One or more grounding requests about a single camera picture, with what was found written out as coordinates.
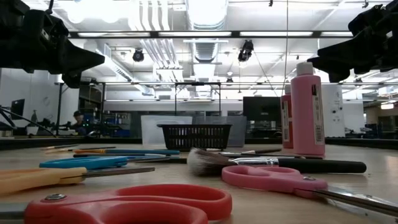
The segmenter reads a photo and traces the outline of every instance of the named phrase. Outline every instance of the black basket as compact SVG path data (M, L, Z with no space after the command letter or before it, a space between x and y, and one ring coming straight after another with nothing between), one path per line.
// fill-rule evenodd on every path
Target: black basket
M189 151L191 147L225 149L231 124L158 124L167 149Z

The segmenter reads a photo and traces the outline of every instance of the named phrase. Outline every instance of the desk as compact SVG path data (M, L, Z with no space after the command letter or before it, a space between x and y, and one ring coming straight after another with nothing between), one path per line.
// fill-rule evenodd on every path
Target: desk
M90 144L82 147L96 147ZM142 148L141 145L112 145L118 148ZM245 151L260 148L275 148L278 145L246 145ZM0 169L25 169L37 167L42 161L71 157L72 153L44 154L38 149L20 149L0 152ZM327 159L363 161L368 171L363 175L317 174L330 185L355 190L398 202L398 151L368 149L361 147L327 146ZM240 189L221 181L219 177L192 176L185 164L147 163L137 166L154 166L156 171L86 179L70 186L45 187L27 190L0 198L2 202L25 202L49 194L84 194L102 190L146 184L197 184L227 190L233 198L232 216L218 222L264 224L264 223L373 223L366 217L357 216L325 203L293 195L257 190Z

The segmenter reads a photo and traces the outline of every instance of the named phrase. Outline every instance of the person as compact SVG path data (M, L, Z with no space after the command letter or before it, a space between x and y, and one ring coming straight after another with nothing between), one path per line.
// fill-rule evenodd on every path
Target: person
M73 117L76 123L70 126L70 129L74 129L78 135L85 136L87 134L86 123L83 120L83 114L80 111L75 111Z

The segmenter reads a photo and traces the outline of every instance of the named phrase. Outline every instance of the bottle cap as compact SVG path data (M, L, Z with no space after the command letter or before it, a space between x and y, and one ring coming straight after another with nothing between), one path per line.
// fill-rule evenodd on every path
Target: bottle cap
M289 94L290 93L290 85L286 85L285 86L285 94Z
M297 76L313 75L312 62L302 62L297 64Z

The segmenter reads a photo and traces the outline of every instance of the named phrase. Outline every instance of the brush bristles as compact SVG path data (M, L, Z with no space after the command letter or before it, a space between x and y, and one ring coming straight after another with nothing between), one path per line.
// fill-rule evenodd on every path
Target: brush bristles
M189 171L194 175L221 175L226 166L234 166L227 157L192 148L187 159Z

